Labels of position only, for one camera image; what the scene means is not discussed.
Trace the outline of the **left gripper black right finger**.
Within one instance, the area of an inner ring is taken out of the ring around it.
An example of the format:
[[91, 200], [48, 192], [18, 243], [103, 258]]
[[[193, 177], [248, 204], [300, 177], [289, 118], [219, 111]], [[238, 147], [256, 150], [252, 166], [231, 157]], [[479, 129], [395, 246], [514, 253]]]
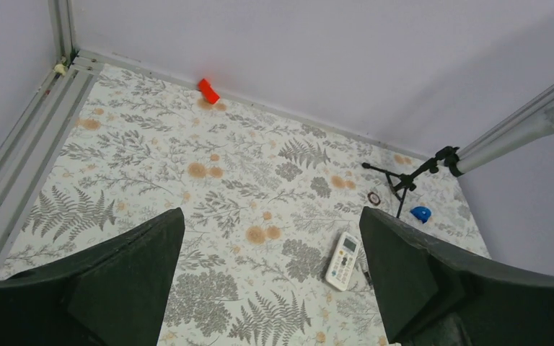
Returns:
[[481, 257], [370, 207], [359, 228], [390, 343], [554, 345], [554, 276]]

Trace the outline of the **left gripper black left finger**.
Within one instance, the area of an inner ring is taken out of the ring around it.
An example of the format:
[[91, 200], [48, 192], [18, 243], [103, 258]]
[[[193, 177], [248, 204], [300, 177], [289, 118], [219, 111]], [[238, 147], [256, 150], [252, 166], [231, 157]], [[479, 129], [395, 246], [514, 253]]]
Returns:
[[155, 345], [184, 233], [170, 209], [0, 280], [0, 345]]

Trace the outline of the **white remote control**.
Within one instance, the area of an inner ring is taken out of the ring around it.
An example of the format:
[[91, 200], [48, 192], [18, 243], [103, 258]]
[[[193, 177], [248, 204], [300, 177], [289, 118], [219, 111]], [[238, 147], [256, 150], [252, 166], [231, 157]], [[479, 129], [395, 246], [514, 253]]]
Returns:
[[343, 232], [330, 259], [325, 281], [339, 291], [346, 291], [356, 264], [361, 242], [348, 232]]

